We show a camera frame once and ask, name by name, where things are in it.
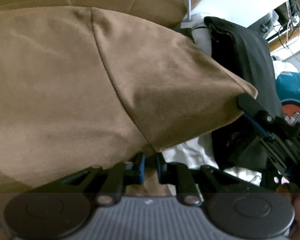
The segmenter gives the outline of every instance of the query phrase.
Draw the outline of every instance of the person's hand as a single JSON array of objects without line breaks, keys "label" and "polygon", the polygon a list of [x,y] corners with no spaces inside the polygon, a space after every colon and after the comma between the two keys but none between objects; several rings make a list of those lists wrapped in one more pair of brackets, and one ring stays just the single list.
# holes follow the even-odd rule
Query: person's hand
[{"label": "person's hand", "polygon": [[295,232],[292,233],[291,240],[300,240],[300,193],[296,193],[294,190],[297,185],[293,183],[285,183],[280,185],[277,192],[282,194],[286,199],[291,201],[295,210],[295,220],[298,223],[298,227]]}]

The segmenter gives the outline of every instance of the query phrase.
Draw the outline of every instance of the black fabric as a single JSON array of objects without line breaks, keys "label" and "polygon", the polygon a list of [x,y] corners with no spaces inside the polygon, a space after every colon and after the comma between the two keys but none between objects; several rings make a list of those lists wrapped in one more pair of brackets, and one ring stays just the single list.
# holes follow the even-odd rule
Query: black fabric
[{"label": "black fabric", "polygon": [[[212,58],[257,88],[257,101],[270,114],[283,117],[266,40],[253,30],[220,18],[205,17],[204,22],[211,32]],[[267,155],[256,137],[256,132],[244,117],[214,131],[213,149],[219,167],[266,169]]]}]

